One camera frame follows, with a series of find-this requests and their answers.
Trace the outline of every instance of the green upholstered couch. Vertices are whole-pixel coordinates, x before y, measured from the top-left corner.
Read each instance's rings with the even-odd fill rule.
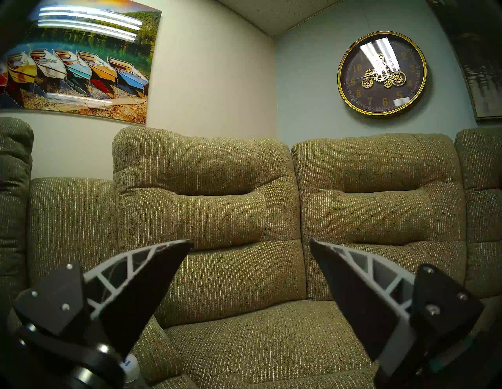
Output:
[[[482,298],[478,328],[502,305],[502,129],[464,130],[455,144],[384,134],[290,152],[128,127],[112,145],[113,181],[29,182],[31,129],[0,127],[25,150],[16,212],[0,208],[19,219],[2,229],[2,314],[68,260],[86,271],[124,250],[194,242],[133,350],[156,389],[372,387],[376,365],[332,300],[311,236],[411,272],[437,265]],[[0,142],[2,158],[9,150]]]

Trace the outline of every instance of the ceiling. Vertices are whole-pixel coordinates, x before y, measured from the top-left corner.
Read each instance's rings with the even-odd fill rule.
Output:
[[[341,0],[218,0],[275,37]]]

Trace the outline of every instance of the framed picture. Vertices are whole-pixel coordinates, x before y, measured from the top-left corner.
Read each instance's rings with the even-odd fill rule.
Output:
[[[161,11],[129,0],[43,0],[0,56],[0,108],[145,124]]]
[[[464,72],[476,119],[502,118],[502,1],[427,0]]]

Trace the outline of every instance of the wall clock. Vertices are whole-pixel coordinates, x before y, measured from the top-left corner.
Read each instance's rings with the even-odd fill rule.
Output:
[[[422,51],[404,35],[391,31],[357,40],[338,67],[338,90],[343,100],[372,116],[409,107],[422,93],[426,79]]]

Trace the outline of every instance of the back cushion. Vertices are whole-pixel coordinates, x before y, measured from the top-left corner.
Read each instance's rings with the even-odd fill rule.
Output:
[[[27,265],[36,284],[68,262],[84,272],[118,254],[114,183],[90,178],[31,181]]]
[[[453,142],[383,134],[294,145],[308,298],[332,299],[310,254],[314,236],[373,252],[415,273],[438,266],[465,276],[465,199]]]
[[[121,251],[181,238],[195,245],[156,313],[162,327],[306,297],[284,144],[128,127],[113,141],[113,165]]]
[[[12,303],[27,287],[26,208],[32,145],[28,124],[10,117],[0,119],[0,334],[5,332]]]
[[[465,286],[478,297],[502,294],[502,127],[457,134],[467,201]]]

